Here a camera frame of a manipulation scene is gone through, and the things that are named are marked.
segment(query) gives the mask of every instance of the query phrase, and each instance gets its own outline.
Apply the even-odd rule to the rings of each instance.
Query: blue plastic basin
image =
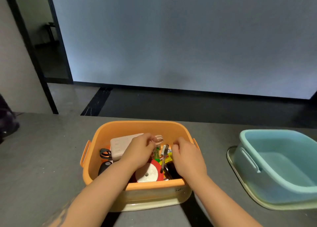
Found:
[[[292,130],[244,130],[233,164],[250,190],[272,204],[317,199],[317,142]]]

